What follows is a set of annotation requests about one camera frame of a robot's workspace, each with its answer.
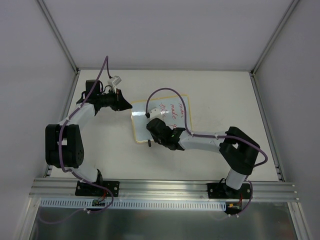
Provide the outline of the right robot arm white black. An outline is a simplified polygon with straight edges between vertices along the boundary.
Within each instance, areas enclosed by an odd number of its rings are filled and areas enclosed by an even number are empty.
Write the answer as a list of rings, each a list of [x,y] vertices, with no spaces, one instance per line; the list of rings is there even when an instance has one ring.
[[[231,126],[224,133],[189,133],[186,128],[170,128],[159,118],[150,120],[146,129],[154,142],[171,151],[202,150],[219,153],[230,166],[223,192],[235,198],[242,191],[246,177],[252,174],[260,146],[239,128]]]

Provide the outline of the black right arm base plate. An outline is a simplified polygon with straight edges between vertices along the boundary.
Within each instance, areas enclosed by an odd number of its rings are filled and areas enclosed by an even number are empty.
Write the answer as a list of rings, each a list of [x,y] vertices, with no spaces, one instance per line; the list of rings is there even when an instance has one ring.
[[[235,190],[227,186],[224,182],[207,183],[207,194],[209,199],[245,199],[251,197],[252,187],[249,183],[243,183],[240,189]]]

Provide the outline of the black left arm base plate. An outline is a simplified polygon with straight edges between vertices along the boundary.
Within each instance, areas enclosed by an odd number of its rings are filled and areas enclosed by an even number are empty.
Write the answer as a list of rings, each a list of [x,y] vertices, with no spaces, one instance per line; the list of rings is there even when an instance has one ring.
[[[102,197],[106,193],[106,197],[111,197],[111,194],[115,198],[119,196],[120,182],[104,180],[102,182],[102,187],[96,187],[92,184],[77,182],[75,195],[78,197]]]

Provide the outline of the small whiteboard with yellow frame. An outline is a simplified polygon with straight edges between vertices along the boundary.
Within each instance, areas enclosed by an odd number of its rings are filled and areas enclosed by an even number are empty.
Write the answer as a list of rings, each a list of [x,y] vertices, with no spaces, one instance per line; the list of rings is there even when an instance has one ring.
[[[135,141],[146,143],[153,138],[147,130],[149,120],[146,117],[146,101],[135,101],[131,103],[131,121]],[[185,127],[185,116],[187,116],[187,126],[192,129],[191,113],[189,106],[189,96],[183,94],[181,97],[168,96],[152,98],[148,103],[148,110],[157,108],[160,110],[161,119],[171,129]]]

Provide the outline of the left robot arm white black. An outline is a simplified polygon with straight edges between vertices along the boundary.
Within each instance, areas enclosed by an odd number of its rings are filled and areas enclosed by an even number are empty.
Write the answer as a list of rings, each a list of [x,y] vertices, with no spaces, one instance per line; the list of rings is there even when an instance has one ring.
[[[72,113],[57,124],[45,128],[45,160],[48,165],[73,174],[80,182],[86,183],[86,189],[94,196],[104,191],[101,171],[85,163],[85,151],[81,130],[102,108],[111,108],[115,112],[132,109],[118,88],[119,76],[108,80],[103,87],[100,80],[87,80],[85,91],[76,102]]]

